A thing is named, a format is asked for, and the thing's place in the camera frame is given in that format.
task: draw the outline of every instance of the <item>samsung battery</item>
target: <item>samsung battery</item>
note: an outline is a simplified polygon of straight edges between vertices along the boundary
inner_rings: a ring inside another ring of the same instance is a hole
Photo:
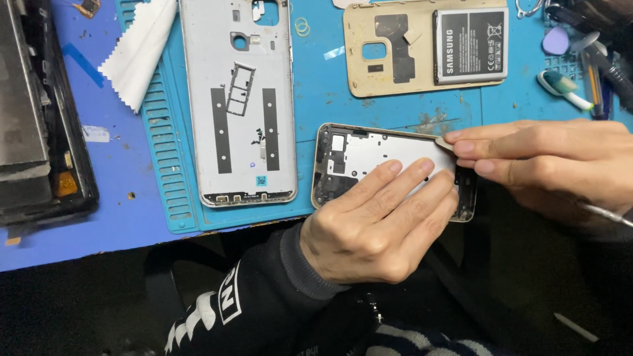
[[[503,80],[508,76],[508,8],[433,12],[435,83]]]

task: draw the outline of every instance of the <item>battery label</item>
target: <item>battery label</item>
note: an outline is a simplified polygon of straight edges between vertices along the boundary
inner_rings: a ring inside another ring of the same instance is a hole
[[[442,15],[442,75],[503,72],[504,13]]]

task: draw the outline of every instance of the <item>sim card tray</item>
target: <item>sim card tray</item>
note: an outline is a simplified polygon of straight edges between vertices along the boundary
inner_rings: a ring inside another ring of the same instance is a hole
[[[235,114],[235,115],[239,115],[239,116],[244,116],[244,114],[246,113],[246,103],[248,102],[248,97],[251,95],[251,87],[253,86],[253,77],[255,76],[255,68],[251,68],[249,66],[240,64],[238,62],[234,62],[235,63],[235,67],[233,68],[233,70],[231,71],[233,74],[233,77],[231,78],[231,86],[229,88],[229,98],[227,100],[227,113],[231,113],[231,114]],[[241,86],[237,86],[235,84],[235,80],[238,76],[238,73],[241,70],[246,70],[248,72],[251,72],[251,75],[249,76],[248,81],[246,81],[246,87],[243,88]],[[237,98],[233,98],[233,91],[234,89],[239,89],[240,94],[237,94],[236,96],[245,96],[244,100],[239,100]],[[238,103],[242,104],[242,112],[236,112],[236,111],[231,111],[230,110],[230,102],[231,101],[236,101]]]

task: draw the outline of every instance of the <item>phone display assembly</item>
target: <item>phone display assembly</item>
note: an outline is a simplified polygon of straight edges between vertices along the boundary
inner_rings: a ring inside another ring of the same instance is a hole
[[[264,6],[180,0],[197,184],[211,208],[297,192],[288,2],[277,0],[275,25],[255,23]]]
[[[316,137],[312,205],[320,208],[343,195],[382,162],[399,160],[404,169],[421,157],[429,157],[435,169],[407,197],[424,187],[433,175],[448,169],[455,173],[454,183],[460,195],[451,221],[470,221],[475,213],[477,174],[472,169],[457,166],[453,152],[438,146],[435,138],[437,136],[323,124]]]

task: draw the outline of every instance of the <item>blue repair mat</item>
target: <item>blue repair mat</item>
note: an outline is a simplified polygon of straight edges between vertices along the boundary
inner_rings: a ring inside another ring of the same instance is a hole
[[[132,23],[134,6],[140,1],[116,0],[122,29]],[[265,15],[257,23],[275,23],[275,6],[274,2],[267,1]],[[341,50],[343,10],[329,0],[294,1],[291,6],[299,191],[290,203],[255,207],[210,209],[200,203],[182,30],[177,15],[141,109],[167,224],[172,232],[218,230],[311,213],[315,138],[317,129],[325,122],[442,134],[523,118],[588,117],[566,101],[543,91],[534,79],[545,68],[579,70],[569,63],[575,62],[575,58],[558,59],[554,63],[554,59],[542,53],[540,41],[544,25],[540,12],[519,20],[510,7],[509,76],[499,86],[362,99],[353,97],[348,88],[346,59]],[[294,30],[293,24],[299,17],[310,26],[310,33],[305,37],[298,36]]]

